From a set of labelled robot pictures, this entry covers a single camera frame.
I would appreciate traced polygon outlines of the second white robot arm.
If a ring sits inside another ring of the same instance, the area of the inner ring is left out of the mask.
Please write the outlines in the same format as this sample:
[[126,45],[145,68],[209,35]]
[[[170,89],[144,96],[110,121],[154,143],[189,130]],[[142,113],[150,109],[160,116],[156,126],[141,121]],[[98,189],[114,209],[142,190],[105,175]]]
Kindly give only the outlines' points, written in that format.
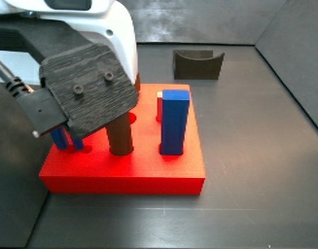
[[0,15],[35,13],[65,21],[93,40],[113,48],[125,72],[137,82],[138,52],[132,15],[117,0],[0,0]]

